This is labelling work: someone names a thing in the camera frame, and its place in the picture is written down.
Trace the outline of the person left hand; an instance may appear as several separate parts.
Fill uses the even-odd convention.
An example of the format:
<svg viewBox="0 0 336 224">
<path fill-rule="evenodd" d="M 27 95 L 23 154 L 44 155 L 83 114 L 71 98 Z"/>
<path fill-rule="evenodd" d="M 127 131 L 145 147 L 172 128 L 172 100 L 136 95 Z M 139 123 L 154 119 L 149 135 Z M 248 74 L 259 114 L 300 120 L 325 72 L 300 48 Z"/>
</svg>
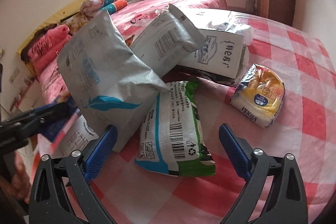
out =
<svg viewBox="0 0 336 224">
<path fill-rule="evenodd" d="M 17 200 L 23 200 L 26 204 L 29 204 L 31 194 L 30 178 L 19 152 L 15 152 L 14 166 L 15 173 L 11 178 L 11 182 L 8 182 L 1 176 L 1 189 L 5 194 L 9 194 Z"/>
</svg>

